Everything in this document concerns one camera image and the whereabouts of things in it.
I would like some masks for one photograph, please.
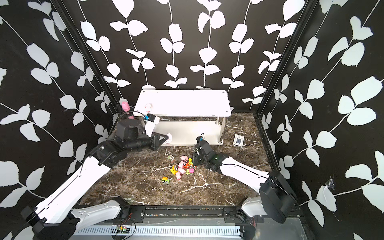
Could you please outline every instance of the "toy car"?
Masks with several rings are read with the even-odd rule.
[[[167,177],[163,177],[163,179],[161,180],[161,182],[162,182],[163,184],[167,184],[167,185],[169,185],[169,178],[167,178]]]

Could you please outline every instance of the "white leaf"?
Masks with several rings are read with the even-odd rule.
[[[47,72],[50,76],[57,78],[59,76],[59,69],[57,69],[57,64],[56,63],[48,64]]]
[[[304,0],[286,0],[283,5],[284,21],[287,21],[296,13],[300,12],[304,6],[304,3]]]
[[[117,83],[117,80],[111,77],[104,76],[104,79],[107,83]]]
[[[338,111],[341,114],[347,114],[352,112],[355,108],[355,104],[352,99],[348,96],[342,95],[339,101]]]
[[[87,40],[86,43],[95,51],[100,51],[100,44],[95,40]]]
[[[242,87],[242,86],[244,86],[244,83],[242,81],[234,81],[231,84],[231,88],[238,88],[238,87]]]
[[[307,157],[316,164],[316,166],[320,165],[320,157],[316,150],[313,148],[308,148],[305,153],[307,154]]]
[[[280,53],[271,53],[270,51],[264,51],[263,54],[267,56],[270,60],[279,58],[281,56]]]
[[[172,43],[168,39],[166,39],[166,38],[160,39],[160,44],[163,47],[164,51],[166,51],[167,53],[172,52],[173,46],[172,46]]]
[[[310,103],[302,103],[299,107],[299,111],[302,115],[306,116],[309,119],[312,119],[313,110]]]
[[[172,42],[174,43],[183,39],[183,33],[181,32],[180,26],[178,24],[169,25],[168,32]]]
[[[364,40],[373,35],[370,28],[361,27],[361,21],[358,17],[351,17],[349,22],[352,26],[352,39]]]
[[[179,75],[179,69],[175,66],[167,64],[166,70],[167,70],[167,73],[171,75],[174,79],[176,79],[177,76]]]
[[[355,108],[347,118],[353,126],[360,126],[376,119],[376,113],[371,108]]]
[[[32,240],[34,236],[34,232],[32,231],[32,227],[26,227],[23,229],[16,237],[15,240]]]
[[[258,86],[258,87],[255,87],[252,89],[252,93],[253,93],[253,96],[254,97],[257,97],[259,96],[260,94],[264,93],[265,92],[265,87],[263,86]]]
[[[274,60],[271,65],[269,65],[268,71],[274,71],[276,70],[277,66],[279,65],[280,60]]]
[[[135,58],[132,59],[132,67],[135,69],[136,72],[139,72],[141,62]]]
[[[282,139],[285,143],[288,143],[288,141],[289,141],[289,132],[288,132],[288,131],[284,131],[283,134],[281,135],[281,139]]]
[[[127,18],[133,10],[133,0],[112,0],[112,2],[124,18]]]
[[[301,57],[303,56],[303,48],[301,46],[299,46],[297,49],[296,49],[296,53],[295,53],[295,59],[293,60],[293,62],[295,64],[297,64]]]
[[[152,68],[155,67],[153,62],[150,59],[148,59],[148,58],[143,58],[142,64],[143,64],[143,68],[146,69],[146,70],[152,69]]]
[[[303,139],[304,139],[305,142],[307,143],[307,146],[308,146],[308,147],[312,147],[313,140],[312,140],[312,136],[311,136],[311,133],[309,132],[309,130],[307,130],[307,131],[304,133]]]
[[[51,3],[49,3],[49,2],[43,2],[41,5],[36,3],[36,2],[28,2],[28,6],[32,9],[42,11],[43,13],[47,14],[48,16],[52,10]]]
[[[147,53],[146,52],[143,52],[143,51],[138,51],[138,52],[136,52],[135,50],[132,50],[132,49],[125,49],[128,53],[130,53],[130,54],[132,54],[132,55],[134,55],[134,56],[136,56],[137,58],[142,58],[142,57],[144,57]]]
[[[284,157],[284,165],[285,165],[285,167],[292,167],[293,166],[292,156],[285,156]]]
[[[307,46],[305,47],[305,51],[303,56],[310,57],[312,56],[314,50],[316,49],[316,45],[319,39],[315,36],[311,37],[311,39],[308,41]]]
[[[245,34],[247,33],[247,25],[238,23],[232,33],[232,39],[241,43]]]
[[[217,73],[217,72],[220,72],[220,68],[216,65],[207,65],[205,68],[204,68],[204,74],[205,75],[211,75],[211,74],[214,74],[214,73]]]
[[[83,113],[76,113],[73,116],[73,125],[76,126],[80,122],[84,121],[84,114]]]
[[[281,124],[277,127],[276,132],[281,132],[281,131],[284,131],[284,123],[281,123]]]
[[[243,74],[243,72],[244,72],[244,65],[240,65],[240,66],[236,66],[236,67],[232,68],[233,79],[235,80],[235,78],[237,78],[238,76]]]
[[[275,144],[272,140],[269,140],[269,145],[271,146],[272,152],[275,153]]]
[[[60,31],[64,31],[67,27],[65,26],[63,20],[57,12],[52,12],[53,21],[55,22],[56,27]]]
[[[361,236],[357,235],[356,233],[353,233],[353,239],[354,240],[364,240]]]
[[[0,161],[0,187],[19,183],[19,168],[12,161]]]
[[[260,63],[259,71],[258,73],[261,74],[261,72],[269,65],[269,62],[267,60],[264,60]]]
[[[232,79],[230,78],[222,78],[221,81],[223,84],[232,84]]]
[[[269,25],[266,25],[264,29],[266,30],[266,33],[270,34],[270,33],[273,33],[274,31],[280,31],[281,26],[278,25],[277,23],[269,24]]]
[[[101,36],[99,38],[99,45],[104,51],[109,51],[111,44],[109,42],[109,38],[106,36]]]
[[[27,104],[25,106],[22,106],[17,111],[16,114],[10,114],[10,115],[6,116],[5,118],[3,118],[0,121],[0,124],[5,125],[5,124],[11,123],[11,122],[26,120],[28,118],[30,112],[31,112],[31,108],[29,107],[29,104]]]
[[[295,28],[296,28],[296,23],[288,23],[288,24],[284,25],[280,30],[279,38],[286,38],[288,36],[291,36],[293,34],[293,31],[295,30]]]
[[[302,69],[306,65],[308,65],[308,58],[303,56],[300,58],[300,61],[299,61],[299,69]]]
[[[84,87],[85,79],[87,79],[85,75],[80,76],[79,80],[77,80],[76,85],[80,87]]]
[[[109,64],[107,66],[108,72],[112,74],[112,76],[117,77],[120,73],[120,68],[116,63]]]
[[[187,83],[187,78],[179,78],[176,81],[177,84],[186,84]]]
[[[370,201],[372,205],[380,209],[384,213],[384,186],[377,184],[369,184],[362,186],[362,193]]]
[[[280,170],[281,174],[283,175],[283,177],[285,179],[290,179],[291,178],[291,174],[289,173],[289,171],[285,168],[281,169]]]
[[[172,45],[173,50],[175,53],[181,53],[181,51],[184,49],[185,44],[182,42],[177,42]]]
[[[337,138],[335,138],[330,132],[321,131],[316,138],[316,145],[323,148],[332,148],[335,146]]]
[[[341,63],[346,66],[357,66],[364,55],[364,45],[362,42],[355,43],[348,48],[341,57]]]
[[[317,201],[323,204],[328,210],[335,212],[336,208],[336,199],[333,196],[332,192],[325,186],[321,186],[316,196]]]
[[[261,103],[263,100],[263,97],[258,97],[258,98],[255,98],[253,101],[252,101],[252,104],[259,104]]]
[[[132,36],[137,36],[147,31],[148,28],[140,21],[131,20],[128,23],[128,31]]]
[[[383,180],[384,179],[384,155],[379,151],[375,151],[375,158],[377,162],[377,176],[381,180]]]
[[[76,102],[71,95],[65,95],[60,98],[61,105],[66,109],[76,109]]]
[[[41,175],[44,172],[44,168],[45,167],[38,168],[35,171],[31,172],[31,174],[29,174],[25,183],[28,190],[35,190],[40,185]]]
[[[337,53],[348,48],[348,40],[346,37],[340,38],[328,54],[328,61]]]
[[[218,9],[218,7],[221,5],[219,1],[208,1],[208,0],[197,0],[198,3],[202,4],[204,7],[207,8],[208,11],[213,11]]]
[[[21,196],[27,191],[27,187],[20,187],[13,190],[1,203],[0,207],[13,207],[16,206]]]
[[[301,189],[308,195],[308,198],[312,200],[312,193],[311,190],[309,189],[308,185],[306,182],[303,181],[303,184],[301,186]]]
[[[32,118],[35,124],[39,127],[47,126],[51,114],[43,109],[38,109],[32,112]]]
[[[38,64],[43,66],[44,68],[47,66],[49,62],[49,57],[48,55],[42,50],[39,46],[36,44],[32,43],[26,48],[29,56],[35,60]]]
[[[81,22],[81,31],[86,38],[97,41],[95,28],[90,22]]]
[[[113,22],[109,24],[113,29],[116,31],[121,31],[123,28],[128,28],[128,25],[125,23],[122,23],[121,21]]]
[[[203,33],[204,26],[208,22],[210,17],[206,13],[200,13],[199,18],[197,20],[197,26],[199,28],[200,33]]]
[[[124,80],[124,79],[119,79],[119,80],[118,80],[118,86],[121,87],[121,88],[123,88],[123,87],[125,87],[125,86],[128,86],[128,85],[130,85],[130,84],[131,84],[130,82],[128,82],[128,81],[126,81],[126,80]]]
[[[252,102],[253,99],[252,98],[243,98],[241,101],[243,101],[244,103],[247,103],[247,102]]]
[[[319,204],[317,204],[315,201],[310,201],[308,203],[308,208],[310,209],[311,213],[315,216],[320,226],[324,227],[324,214]]]
[[[304,102],[303,95],[298,90],[295,90],[295,99],[301,103]]]
[[[273,90],[273,93],[275,94],[275,100],[278,100],[278,99],[279,99],[279,96],[280,96],[279,89],[275,88],[275,89]]]
[[[71,63],[78,69],[84,71],[84,58],[81,53],[73,52],[71,56]]]
[[[284,93],[280,94],[280,100],[282,103],[285,103],[285,101],[287,101],[287,97],[284,95]]]
[[[324,96],[324,93],[324,83],[313,79],[308,87],[307,99],[319,99]]]
[[[345,177],[357,177],[360,179],[372,181],[371,169],[365,164],[358,164],[349,167],[349,169],[345,172]]]
[[[53,37],[53,39],[55,39],[56,41],[59,41],[55,32],[55,23],[48,18],[44,18],[43,23],[48,33]]]
[[[212,59],[214,59],[216,57],[216,54],[216,50],[211,47],[203,48],[199,51],[200,58],[205,64],[209,63]]]
[[[171,87],[171,88],[177,88],[177,83],[173,80],[166,81],[164,85]]]
[[[36,135],[33,123],[29,122],[20,127],[20,132],[24,135],[25,138],[33,142],[39,142],[40,138]]]
[[[351,96],[355,104],[358,105],[379,94],[382,88],[382,83],[374,76],[371,76],[356,84],[351,90]]]

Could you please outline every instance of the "small toy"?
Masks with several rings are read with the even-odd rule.
[[[174,161],[175,161],[175,158],[174,158],[172,155],[169,155],[169,156],[168,156],[168,160],[170,160],[170,162],[174,162]]]
[[[169,178],[167,178],[167,177],[163,177],[162,180],[161,180],[161,182],[162,182],[163,184],[167,184],[167,185],[169,185]]]

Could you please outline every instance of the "pile of toys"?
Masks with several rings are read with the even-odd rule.
[[[180,180],[181,175],[186,174],[193,174],[196,171],[196,166],[193,165],[192,163],[192,158],[188,158],[187,156],[181,156],[181,162],[178,165],[173,165],[172,168],[169,170],[171,171],[172,174],[176,175],[176,179]],[[175,158],[171,155],[168,156],[168,159],[173,162]],[[161,182],[163,184],[169,184],[169,178],[168,177],[163,177]]]

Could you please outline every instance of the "pink toy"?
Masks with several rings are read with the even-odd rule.
[[[178,169],[178,172],[181,173],[181,174],[184,174],[184,173],[185,173],[185,170],[182,169],[182,168],[179,168],[179,169]]]
[[[181,161],[183,162],[188,162],[188,157],[187,156],[181,156]]]
[[[176,173],[176,179],[177,179],[177,180],[180,180],[180,179],[181,179],[181,173],[179,173],[179,172]]]

